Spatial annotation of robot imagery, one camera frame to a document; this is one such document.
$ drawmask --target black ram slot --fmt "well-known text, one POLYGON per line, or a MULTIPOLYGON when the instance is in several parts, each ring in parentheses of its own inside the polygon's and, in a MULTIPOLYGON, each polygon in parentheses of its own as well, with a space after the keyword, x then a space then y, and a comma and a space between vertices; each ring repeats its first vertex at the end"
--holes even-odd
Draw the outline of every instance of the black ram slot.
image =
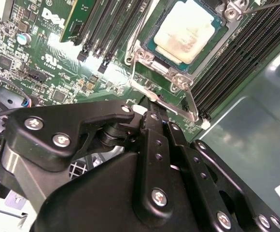
POLYGON ((192 93, 194 95, 194 98, 201 99, 203 96, 205 96, 207 93, 203 93, 199 96, 199 94, 211 87, 208 87, 208 84, 211 81, 216 81, 217 78, 215 77, 216 74, 220 69, 222 69, 226 64, 232 63, 231 59, 234 54, 240 49, 242 45, 245 44, 245 40, 249 38, 254 30, 257 27, 261 27, 262 24, 266 21, 267 14, 272 9, 263 10, 262 12, 259 12, 256 14, 255 18, 252 19, 252 22, 250 22, 243 31, 238 35, 238 37, 230 44, 230 46, 226 49, 225 52, 219 57, 219 59, 216 61, 216 63, 207 71, 205 76, 201 78, 200 81, 198 81, 195 86, 192 88, 192 93))
POLYGON ((132 9, 129 10, 130 13, 129 13, 127 19, 125 19, 124 24, 121 26, 119 32, 117 33, 115 40, 111 43, 110 48, 107 52, 107 55, 105 56, 101 66, 98 69, 98 71, 100 73, 104 73, 106 71, 110 61, 112 60, 112 58, 114 56, 114 53, 117 50, 117 47, 118 47, 122 37, 126 34, 131 22, 133 22, 134 19, 136 18, 137 12, 140 11, 141 6, 144 1, 145 0, 137 0, 136 3, 133 4, 132 9))
POLYGON ((211 114, 280 42, 280 6, 258 12, 192 89, 200 111, 211 114))
POLYGON ((84 37, 87 35, 88 29, 89 29, 89 27, 91 25, 91 22, 92 22, 92 19, 95 17, 95 14, 97 12, 98 7, 100 6, 100 3, 101 3, 101 0, 97 0, 94 3, 93 9, 92 9, 89 17, 87 18, 84 26, 81 28, 81 30, 79 32, 79 35, 77 36, 77 38, 72 40, 75 46, 80 45, 82 43, 84 37))
POLYGON ((237 69, 235 73, 231 74, 228 78, 229 82, 224 82, 223 86, 214 91, 215 94, 199 105, 201 109, 206 109, 207 113, 211 114, 266 59, 267 55, 280 43, 280 21, 270 27, 270 32, 264 37, 264 41, 253 49, 246 62, 240 63, 240 67, 243 69, 241 71, 237 69))
POLYGON ((88 54, 88 52, 91 50, 92 46, 94 45, 94 43, 96 42, 99 33, 101 32, 101 30, 104 28, 104 24, 105 21, 107 19, 107 17, 110 15, 111 10, 113 9, 114 5, 115 5, 116 1, 113 0, 108 0, 105 6, 105 9, 103 10, 101 17, 99 18, 95 29, 93 30, 93 32, 90 35, 90 38, 87 39, 87 41, 85 42, 83 48, 82 48, 82 53, 84 54, 88 54))
POLYGON ((213 102, 216 98, 219 97, 220 93, 227 89, 227 87, 234 82, 234 80, 242 75, 242 68, 241 67, 249 67, 252 66, 250 63, 257 59, 257 55, 260 53, 260 51, 263 49, 265 44, 268 44, 271 40, 273 40, 274 35, 276 35, 276 32, 280 30, 280 21, 276 24, 272 23, 270 26, 270 33, 267 33, 264 37, 267 40, 261 41, 261 43, 257 43, 255 47, 253 47, 253 50, 251 53, 244 52, 245 55, 238 56, 236 60, 233 61, 235 64, 233 67, 228 67, 228 70, 225 70, 225 72, 221 73, 220 76, 226 76, 227 78, 218 84, 218 87, 214 89, 215 94, 209 94, 207 98, 205 98, 202 102, 199 103, 201 107, 207 108, 208 105, 210 105, 211 102, 213 102))
POLYGON ((271 47, 266 50, 266 52, 262 53, 261 58, 259 59, 259 61, 256 61, 255 64, 253 66, 250 66, 250 72, 248 74, 245 75, 241 75, 240 78, 235 82, 234 85, 232 85, 230 88, 225 89, 222 93, 221 93, 221 97, 217 98, 215 101, 211 102, 210 106, 207 107, 206 111, 208 114, 212 114, 214 112, 214 110, 224 101, 226 100, 226 98, 245 80, 245 78, 248 77, 248 75, 257 68, 257 66, 259 64, 261 64, 261 62, 263 62, 266 57, 274 50, 274 48, 276 46, 278 46, 280 43, 280 37, 277 38, 276 40, 274 40, 273 44, 271 45, 271 47))
POLYGON ((115 30, 115 27, 117 26, 122 14, 124 13, 124 11, 127 10, 127 7, 129 5, 129 1, 126 1, 126 0, 122 0, 120 2, 122 2, 122 3, 118 7, 118 11, 115 12, 113 21, 111 22, 108 30, 106 31, 105 35, 103 36, 102 41, 98 44, 98 47, 94 51, 94 55, 97 55, 97 52, 99 51, 98 57, 105 51, 107 44, 109 42, 109 39, 115 30))

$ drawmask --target black bracket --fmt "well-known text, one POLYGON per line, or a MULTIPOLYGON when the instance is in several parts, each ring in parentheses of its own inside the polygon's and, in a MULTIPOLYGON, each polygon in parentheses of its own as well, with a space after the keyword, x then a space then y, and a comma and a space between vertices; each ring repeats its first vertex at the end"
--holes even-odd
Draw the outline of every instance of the black bracket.
POLYGON ((79 149, 82 134, 90 143, 98 129, 108 123, 129 123, 134 112, 123 101, 103 101, 20 109, 9 116, 6 145, 36 165, 51 172, 69 167, 79 149), (42 123, 40 130, 25 125, 29 118, 42 123), (70 140, 66 147, 55 145, 53 137, 62 134, 70 140))
POLYGON ((141 123, 133 209, 149 227, 164 225, 173 213, 168 139, 160 113, 147 111, 141 123))
POLYGON ((36 231, 265 231, 280 218, 203 141, 189 144, 162 107, 122 101, 20 109, 0 152, 2 184, 27 197, 36 231), (63 135, 67 143, 54 139, 63 135), (69 181, 70 163, 115 145, 125 153, 69 181))

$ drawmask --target green circuit board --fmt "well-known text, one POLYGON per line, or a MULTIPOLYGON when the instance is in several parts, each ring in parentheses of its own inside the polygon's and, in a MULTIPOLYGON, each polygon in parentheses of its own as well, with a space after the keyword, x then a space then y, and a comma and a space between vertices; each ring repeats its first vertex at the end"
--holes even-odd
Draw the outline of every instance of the green circuit board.
MULTIPOLYGON (((169 1, 159 1, 140 35, 140 40, 144 39, 145 33, 149 32, 148 27, 153 24, 152 20, 163 11, 165 3, 169 1)), ((3 56, 12 61, 10 67, 0 65, 0 75, 11 79, 29 95, 38 98, 40 105, 118 99, 126 101, 127 104, 137 104, 143 95, 127 85, 130 67, 125 65, 123 60, 128 38, 140 19, 140 13, 136 15, 135 20, 129 25, 127 33, 123 35, 122 41, 125 42, 120 43, 120 49, 115 55, 115 59, 102 74, 98 72, 102 57, 89 56, 85 62, 80 62, 77 60, 77 56, 82 46, 74 46, 72 42, 60 42, 62 34, 64 40, 71 38, 70 33, 66 33, 66 30, 71 31, 70 28, 74 27, 72 25, 74 19, 70 17, 70 12, 79 11, 77 7, 79 4, 75 5, 74 0, 15 0, 11 20, 0 23, 0 57, 3 56), (19 45, 16 40, 17 35, 23 32, 19 31, 19 27, 23 23, 28 26, 27 33, 31 37, 30 43, 26 46, 19 45), (31 69, 44 73, 46 79, 40 83, 21 75, 19 70, 23 68, 23 63, 31 69)), ((77 16, 77 20, 79 18, 84 20, 85 17, 88 17, 87 12, 82 18, 77 16)), ((122 23, 122 20, 119 21, 117 27, 119 28, 122 23)), ((248 23, 248 17, 242 21, 235 33, 238 33, 246 23, 248 23)), ((119 29, 116 29, 112 37, 115 37, 118 31, 119 29)), ((171 83, 164 77, 137 64, 134 79, 147 89, 162 94, 165 101, 181 106, 184 93, 182 91, 170 92, 171 83)), ((201 131, 199 125, 174 113, 169 113, 169 119, 180 125, 188 141, 201 131)))

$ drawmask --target microchip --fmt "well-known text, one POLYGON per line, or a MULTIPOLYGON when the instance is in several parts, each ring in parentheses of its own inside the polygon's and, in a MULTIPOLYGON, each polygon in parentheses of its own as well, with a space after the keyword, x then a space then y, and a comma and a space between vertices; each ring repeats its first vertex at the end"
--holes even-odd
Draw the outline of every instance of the microchip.
POLYGON ((190 64, 215 33, 213 20, 195 1, 178 1, 154 37, 156 52, 178 65, 190 64))
POLYGON ((12 65, 13 61, 3 55, 0 55, 0 67, 2 67, 3 69, 6 70, 10 70, 11 69, 11 65, 12 65))
POLYGON ((60 102, 60 103, 63 102, 63 100, 65 99, 65 97, 66 97, 66 94, 64 94, 64 93, 62 93, 62 92, 60 92, 60 91, 58 91, 58 90, 56 90, 56 91, 54 92, 54 94, 53 94, 53 100, 55 100, 55 101, 57 101, 57 102, 60 102))
POLYGON ((37 14, 36 13, 31 13, 30 14, 30 17, 29 17, 29 21, 31 21, 31 22, 35 22, 36 21, 36 19, 37 19, 37 14))
POLYGON ((72 36, 78 35, 78 33, 79 33, 81 27, 82 27, 82 23, 81 23, 81 24, 76 24, 76 25, 73 27, 73 29, 72 29, 71 35, 72 35, 72 36))
POLYGON ((26 65, 25 62, 22 62, 21 66, 20 66, 20 70, 23 70, 23 71, 29 71, 30 68, 28 65, 26 65))
POLYGON ((20 22, 19 26, 18 26, 18 29, 22 32, 28 32, 28 27, 29 27, 29 25, 27 25, 23 22, 20 22))
POLYGON ((98 81, 98 77, 96 77, 96 76, 94 76, 94 75, 91 76, 90 79, 91 79, 91 81, 94 82, 94 83, 95 83, 96 81, 98 81))
POLYGON ((87 89, 89 89, 89 90, 93 90, 93 88, 95 87, 95 85, 88 82, 88 83, 86 84, 86 87, 87 87, 87 89))
POLYGON ((30 16, 30 10, 25 9, 24 14, 23 14, 23 17, 24 17, 24 18, 29 18, 29 16, 30 16))

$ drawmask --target black plastic mount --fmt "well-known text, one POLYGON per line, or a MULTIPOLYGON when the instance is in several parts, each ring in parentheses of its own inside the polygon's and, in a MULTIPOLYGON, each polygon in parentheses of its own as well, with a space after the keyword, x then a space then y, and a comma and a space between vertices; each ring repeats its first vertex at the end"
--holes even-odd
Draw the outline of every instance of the black plastic mount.
MULTIPOLYGON (((46 173, 65 170, 84 154, 125 147, 125 153, 54 190, 32 231, 280 232, 270 217, 280 218, 207 144, 189 144, 165 109, 143 102, 144 116, 121 101, 23 109, 10 116, 4 146, 46 173), (26 128, 31 117, 44 127, 26 128), (57 133, 68 135, 70 146, 55 147, 57 133), (269 228, 259 215, 269 219, 269 228)), ((22 190, 4 168, 0 179, 22 190)))
POLYGON ((134 112, 123 101, 103 101, 69 105, 19 109, 9 116, 5 130, 8 147, 15 153, 51 172, 69 167, 79 150, 80 137, 87 134, 91 142, 96 132, 105 124, 129 123, 134 112), (43 123, 40 130, 25 126, 29 118, 43 123), (53 137, 66 135, 70 139, 67 147, 56 146, 53 137))

